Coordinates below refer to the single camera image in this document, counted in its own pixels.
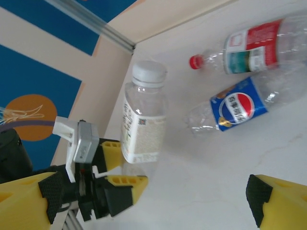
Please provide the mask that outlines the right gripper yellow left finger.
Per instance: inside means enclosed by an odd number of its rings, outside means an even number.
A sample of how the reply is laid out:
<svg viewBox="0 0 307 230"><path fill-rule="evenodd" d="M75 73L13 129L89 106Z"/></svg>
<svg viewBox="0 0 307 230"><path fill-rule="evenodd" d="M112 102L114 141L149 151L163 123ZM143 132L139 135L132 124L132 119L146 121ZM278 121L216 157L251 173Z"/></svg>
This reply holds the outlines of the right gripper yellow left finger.
<svg viewBox="0 0 307 230"><path fill-rule="evenodd" d="M59 172L45 172L0 185L2 230L48 230L62 206Z"/></svg>

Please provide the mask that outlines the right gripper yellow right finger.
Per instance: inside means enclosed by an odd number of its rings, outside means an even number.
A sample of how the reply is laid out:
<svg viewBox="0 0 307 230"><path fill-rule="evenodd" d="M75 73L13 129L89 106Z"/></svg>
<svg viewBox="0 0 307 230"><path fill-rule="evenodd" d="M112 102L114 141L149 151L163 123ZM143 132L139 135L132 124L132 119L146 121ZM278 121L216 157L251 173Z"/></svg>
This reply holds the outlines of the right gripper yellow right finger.
<svg viewBox="0 0 307 230"><path fill-rule="evenodd" d="M305 230L307 187L302 184L251 174L246 197L260 230Z"/></svg>

